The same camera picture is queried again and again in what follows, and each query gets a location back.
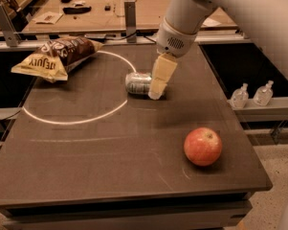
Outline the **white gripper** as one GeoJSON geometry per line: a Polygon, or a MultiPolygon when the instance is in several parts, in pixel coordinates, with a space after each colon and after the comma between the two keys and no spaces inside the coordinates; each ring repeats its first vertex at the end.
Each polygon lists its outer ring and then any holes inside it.
{"type": "Polygon", "coordinates": [[[176,58],[185,55],[194,43],[197,34],[183,34],[171,27],[164,19],[157,33],[157,57],[152,69],[148,97],[159,100],[178,63],[176,58]]]}

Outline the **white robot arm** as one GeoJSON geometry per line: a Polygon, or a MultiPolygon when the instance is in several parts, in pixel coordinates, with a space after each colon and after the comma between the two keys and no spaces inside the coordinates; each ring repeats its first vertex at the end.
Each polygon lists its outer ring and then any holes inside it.
{"type": "Polygon", "coordinates": [[[170,0],[157,51],[185,55],[207,17],[222,9],[288,80],[288,0],[170,0]]]}

